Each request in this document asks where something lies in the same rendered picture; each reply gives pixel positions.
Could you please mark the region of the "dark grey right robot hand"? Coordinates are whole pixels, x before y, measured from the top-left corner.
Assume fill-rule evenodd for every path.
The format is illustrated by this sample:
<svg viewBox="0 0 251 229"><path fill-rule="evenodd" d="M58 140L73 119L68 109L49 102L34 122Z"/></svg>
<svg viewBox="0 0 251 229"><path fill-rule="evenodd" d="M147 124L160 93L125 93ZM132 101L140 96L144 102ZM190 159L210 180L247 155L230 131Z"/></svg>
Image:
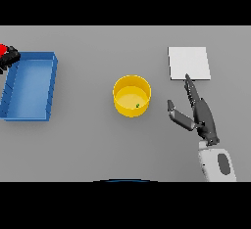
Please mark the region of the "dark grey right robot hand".
<svg viewBox="0 0 251 229"><path fill-rule="evenodd" d="M219 144L220 138L217 135L216 124L212 112L207 102L199 97L195 84L188 73L185 75L184 89L193 111L193 118L178 111L173 101L168 100L167 111L170 119L188 131L196 129L198 136L207 142L207 146Z"/></svg>

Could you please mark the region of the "pale square scale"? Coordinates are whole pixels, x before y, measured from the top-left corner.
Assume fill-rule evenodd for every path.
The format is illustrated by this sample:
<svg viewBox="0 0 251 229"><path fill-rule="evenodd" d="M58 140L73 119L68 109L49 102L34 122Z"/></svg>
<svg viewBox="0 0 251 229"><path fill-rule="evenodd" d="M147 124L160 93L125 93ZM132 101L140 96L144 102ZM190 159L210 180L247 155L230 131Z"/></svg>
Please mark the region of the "pale square scale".
<svg viewBox="0 0 251 229"><path fill-rule="evenodd" d="M211 74L205 47L169 47L167 49L171 80L210 80Z"/></svg>

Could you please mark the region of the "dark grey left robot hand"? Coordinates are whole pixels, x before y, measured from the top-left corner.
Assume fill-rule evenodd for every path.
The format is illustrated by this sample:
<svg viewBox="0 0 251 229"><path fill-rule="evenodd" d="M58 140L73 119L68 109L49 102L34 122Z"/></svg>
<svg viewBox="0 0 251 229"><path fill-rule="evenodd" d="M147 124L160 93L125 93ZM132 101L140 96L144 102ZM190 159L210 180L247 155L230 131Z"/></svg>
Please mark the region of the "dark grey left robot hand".
<svg viewBox="0 0 251 229"><path fill-rule="evenodd" d="M21 58L20 52L15 47L7 47L7 53L0 58L0 74L2 74L7 68L10 68L13 63L17 62Z"/></svg>

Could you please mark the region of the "blue tray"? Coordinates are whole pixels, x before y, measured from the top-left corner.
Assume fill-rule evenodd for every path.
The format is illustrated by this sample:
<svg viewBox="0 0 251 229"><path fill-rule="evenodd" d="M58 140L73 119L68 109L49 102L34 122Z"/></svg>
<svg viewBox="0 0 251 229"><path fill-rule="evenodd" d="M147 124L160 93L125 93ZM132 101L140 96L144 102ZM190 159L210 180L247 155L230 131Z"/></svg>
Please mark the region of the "blue tray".
<svg viewBox="0 0 251 229"><path fill-rule="evenodd" d="M0 99L0 119L48 121L58 60L54 52L21 52L7 71Z"/></svg>

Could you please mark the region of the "yellow bowl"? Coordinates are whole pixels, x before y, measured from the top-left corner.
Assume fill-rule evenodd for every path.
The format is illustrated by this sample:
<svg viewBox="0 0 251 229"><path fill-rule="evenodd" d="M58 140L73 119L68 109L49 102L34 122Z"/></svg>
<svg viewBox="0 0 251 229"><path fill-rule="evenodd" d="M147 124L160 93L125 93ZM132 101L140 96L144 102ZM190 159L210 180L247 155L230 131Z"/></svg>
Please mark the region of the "yellow bowl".
<svg viewBox="0 0 251 229"><path fill-rule="evenodd" d="M151 86L136 74L128 74L117 80L113 87L114 106L125 117L143 115L151 100Z"/></svg>

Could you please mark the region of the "red beaker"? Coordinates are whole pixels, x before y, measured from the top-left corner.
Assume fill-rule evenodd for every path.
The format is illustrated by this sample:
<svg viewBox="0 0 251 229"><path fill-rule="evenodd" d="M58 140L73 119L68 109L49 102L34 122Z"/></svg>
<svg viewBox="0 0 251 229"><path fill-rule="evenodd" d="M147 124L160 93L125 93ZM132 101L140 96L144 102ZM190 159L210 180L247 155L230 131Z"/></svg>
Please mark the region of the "red beaker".
<svg viewBox="0 0 251 229"><path fill-rule="evenodd" d="M8 51L8 47L2 43L0 43L0 58L5 55Z"/></svg>

